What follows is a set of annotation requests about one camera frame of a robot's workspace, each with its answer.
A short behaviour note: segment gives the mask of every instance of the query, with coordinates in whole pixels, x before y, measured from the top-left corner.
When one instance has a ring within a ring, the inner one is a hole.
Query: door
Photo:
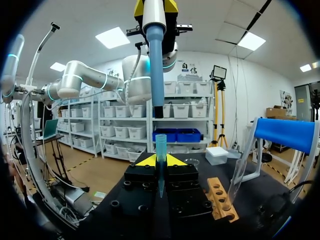
[[[296,99],[296,119],[310,122],[312,118],[309,85],[296,86],[294,89]]]

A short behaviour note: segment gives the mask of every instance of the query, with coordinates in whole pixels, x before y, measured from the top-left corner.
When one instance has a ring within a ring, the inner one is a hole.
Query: blue storage bin
[[[156,141],[156,135],[165,134],[167,143],[174,143],[177,141],[177,129],[176,128],[157,128],[152,133],[152,141]]]
[[[201,133],[195,128],[178,128],[176,141],[178,143],[198,143],[201,141]]]

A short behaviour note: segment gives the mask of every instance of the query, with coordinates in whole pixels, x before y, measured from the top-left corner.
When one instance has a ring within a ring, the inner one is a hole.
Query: cardboard box
[[[270,117],[285,117],[286,116],[286,109],[279,109],[279,108],[272,108],[272,107],[268,107],[266,109],[266,117],[270,118]]]

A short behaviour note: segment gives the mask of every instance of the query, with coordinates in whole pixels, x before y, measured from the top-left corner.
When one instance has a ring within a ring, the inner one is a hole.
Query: white wall
[[[306,73],[308,76],[303,79],[298,79],[293,81],[293,86],[301,86],[305,84],[312,84],[320,81],[320,74],[318,71],[312,70],[314,72]]]
[[[203,80],[209,80],[209,75],[214,65],[227,68],[225,80],[225,134],[227,141],[230,144],[235,124],[236,97],[228,57],[225,55],[203,52],[180,52],[178,55],[178,60],[183,60],[189,63],[198,63],[199,74],[203,77]],[[237,59],[232,57],[230,58],[230,61],[235,81],[237,81]],[[181,74],[181,69],[177,66],[178,65],[176,65],[172,71],[164,74],[165,81],[177,80],[177,76]],[[243,147],[247,123],[252,121],[255,117],[264,117],[266,114],[266,108],[273,107],[274,105],[281,105],[280,90],[286,91],[292,95],[293,115],[296,114],[296,96],[292,82],[284,76],[268,68],[245,60],[239,59],[238,66],[238,143]],[[123,76],[121,60],[106,62],[95,66],[95,68],[106,73],[108,73],[110,69],[113,69],[120,74],[121,78]],[[221,113],[219,114],[218,124],[220,123]]]

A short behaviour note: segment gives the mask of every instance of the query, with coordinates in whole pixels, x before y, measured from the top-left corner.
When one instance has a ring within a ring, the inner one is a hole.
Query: tripod
[[[219,79],[214,77],[214,97],[215,97],[215,112],[214,112],[214,133],[213,133],[213,141],[209,145],[209,147],[217,147],[220,144],[220,147],[223,147],[224,144],[226,148],[228,148],[228,143],[225,135],[225,120],[226,120],[226,111],[225,111],[225,89],[226,84],[223,79]],[[221,126],[221,134],[219,135],[218,139],[218,110],[219,110],[219,97],[218,91],[221,91],[221,107],[222,107],[222,124]]]

